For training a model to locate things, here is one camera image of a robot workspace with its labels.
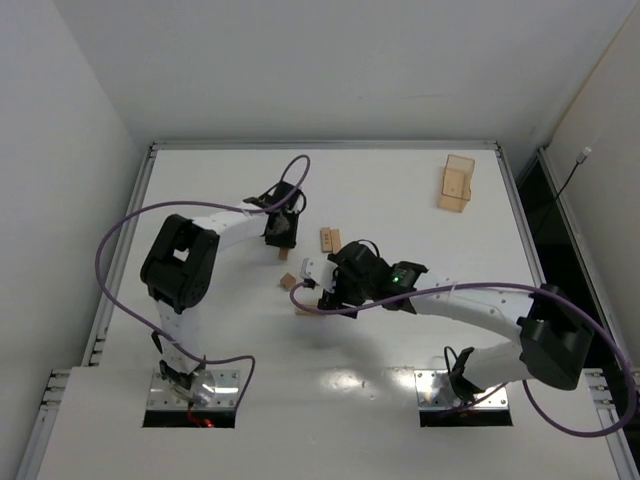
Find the printed light wood block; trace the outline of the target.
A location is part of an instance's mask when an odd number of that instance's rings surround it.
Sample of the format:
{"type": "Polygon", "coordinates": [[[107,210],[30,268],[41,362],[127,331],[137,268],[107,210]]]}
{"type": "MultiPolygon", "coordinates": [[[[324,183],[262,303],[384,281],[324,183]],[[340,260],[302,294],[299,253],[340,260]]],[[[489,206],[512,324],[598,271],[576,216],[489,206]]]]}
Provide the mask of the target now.
{"type": "Polygon", "coordinates": [[[331,253],[333,251],[331,229],[322,227],[320,229],[321,251],[323,253],[331,253]]]}

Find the clear amber plastic box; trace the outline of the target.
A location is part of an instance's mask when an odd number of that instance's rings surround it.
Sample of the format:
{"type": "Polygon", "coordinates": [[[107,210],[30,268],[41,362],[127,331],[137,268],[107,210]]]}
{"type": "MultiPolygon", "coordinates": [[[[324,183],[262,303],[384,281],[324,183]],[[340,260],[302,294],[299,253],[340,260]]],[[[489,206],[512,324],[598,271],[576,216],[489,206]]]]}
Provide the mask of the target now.
{"type": "Polygon", "coordinates": [[[471,183],[475,160],[449,154],[447,156],[438,206],[462,213],[471,200],[471,183]]]}

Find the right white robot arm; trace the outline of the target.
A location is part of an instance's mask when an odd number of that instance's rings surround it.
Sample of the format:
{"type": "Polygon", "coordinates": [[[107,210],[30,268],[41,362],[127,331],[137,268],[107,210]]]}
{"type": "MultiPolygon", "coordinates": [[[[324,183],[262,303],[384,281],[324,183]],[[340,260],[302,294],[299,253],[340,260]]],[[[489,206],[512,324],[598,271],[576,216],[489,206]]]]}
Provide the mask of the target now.
{"type": "Polygon", "coordinates": [[[590,324],[554,303],[562,294],[555,286],[543,284],[527,295],[512,287],[463,289],[422,264],[389,264],[358,242],[304,261],[301,272],[322,287],[323,310],[354,317],[355,307],[381,302],[389,311],[444,317],[503,337],[493,347],[467,347],[458,354],[445,383],[463,402],[495,385],[529,379],[575,389],[594,336],[590,324]]]}

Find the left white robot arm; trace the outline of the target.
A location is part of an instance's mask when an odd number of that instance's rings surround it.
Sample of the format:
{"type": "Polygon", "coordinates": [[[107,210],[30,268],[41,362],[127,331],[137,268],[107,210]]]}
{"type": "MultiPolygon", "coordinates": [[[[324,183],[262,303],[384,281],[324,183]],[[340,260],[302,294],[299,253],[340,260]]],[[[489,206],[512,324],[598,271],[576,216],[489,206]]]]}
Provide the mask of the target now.
{"type": "Polygon", "coordinates": [[[198,304],[211,284],[217,254],[259,237],[279,250],[293,249],[306,206],[301,190],[280,181],[229,211],[194,218],[172,214],[165,219],[140,277],[160,318],[160,331],[151,337],[161,354],[161,378],[182,398],[198,403],[209,391],[198,346],[198,304]]]}

